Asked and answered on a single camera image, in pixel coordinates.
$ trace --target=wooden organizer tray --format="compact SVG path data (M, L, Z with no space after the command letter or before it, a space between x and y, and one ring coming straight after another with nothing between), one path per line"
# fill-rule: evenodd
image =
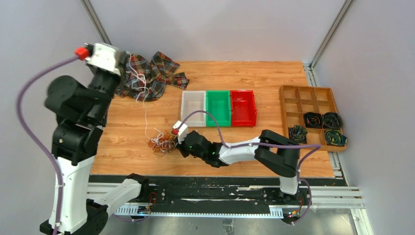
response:
M288 137L288 128L294 125L305 127L303 115L307 112L337 113L336 102L330 88L323 87L299 87L282 85L279 90L281 102L281 117L284 136ZM319 143L322 145L320 150L330 152L341 152L345 146L327 145L324 137L323 128L306 128L307 144Z

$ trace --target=floor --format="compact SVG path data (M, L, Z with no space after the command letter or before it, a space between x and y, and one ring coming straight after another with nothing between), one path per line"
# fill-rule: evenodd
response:
M310 210L296 226L279 219L155 217L139 224L111 217L101 235L357 235L350 210Z
M253 90L257 107L255 127L224 127L226 142L238 142L258 136L270 129L282 133L279 88L283 84L307 86L301 62L179 62L178 72L184 71L190 79L188 91L197 90ZM108 125L101 137L92 174L137 173L142 175L187 176L275 176L257 161L235 163L213 168L201 159L183 158L178 151L156 156L148 147L144 118L147 109L149 137L155 137L157 128L170 131L180 119L182 90L167 86L163 97L154 102L136 103L134 99L115 97L109 110ZM210 141L219 141L216 128L198 127ZM303 156L308 150L302 150ZM328 153L314 153L301 168L303 177L333 177Z

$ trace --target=white bin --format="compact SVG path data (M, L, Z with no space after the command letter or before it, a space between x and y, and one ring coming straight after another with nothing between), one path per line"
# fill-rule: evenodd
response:
M182 108L180 111L181 121L196 110L206 111L206 91L183 91ZM186 121L186 125L206 126L206 115L204 113L196 113Z

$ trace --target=wood surface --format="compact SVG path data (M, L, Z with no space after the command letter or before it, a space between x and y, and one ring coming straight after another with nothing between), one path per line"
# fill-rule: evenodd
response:
M308 87L308 86L288 86L282 85L279 89L279 100L281 104L281 118L284 136L288 136L288 128L294 125L305 126L303 115L307 112L320 113L337 111L331 88ZM346 150L344 146L328 145L325 141L324 131L321 128L308 128L306 144L321 144L320 150L329 152L342 152Z
M190 79L187 91L199 90L253 90L257 107L255 127L221 128L226 142L239 142L260 135L264 129L283 133L279 88L283 84L307 86L301 62L179 62L177 72L185 72ZM111 103L108 125L101 137L92 174L136 173L168 176L242 176L272 177L272 171L257 161L234 163L213 168L199 158L183 158L178 150L156 156L148 147L144 113L147 109L149 137L155 137L157 128L170 131L180 119L182 91L167 86L157 101L136 103L134 99L115 97ZM214 127L193 127L209 141L220 141ZM308 150L302 150L301 156ZM328 153L318 151L301 167L303 177L334 177Z

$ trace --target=plaid cloth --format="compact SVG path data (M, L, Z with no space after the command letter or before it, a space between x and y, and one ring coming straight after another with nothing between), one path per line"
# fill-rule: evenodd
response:
M185 90L189 80L184 72L174 74L179 66L159 51L153 56L151 63L140 55L131 55L130 63L127 62L125 68L121 68L121 82L115 93L120 97L130 96L140 101L144 98L145 101L154 101L163 95L166 84ZM138 74L144 74L148 90L134 76L132 68Z

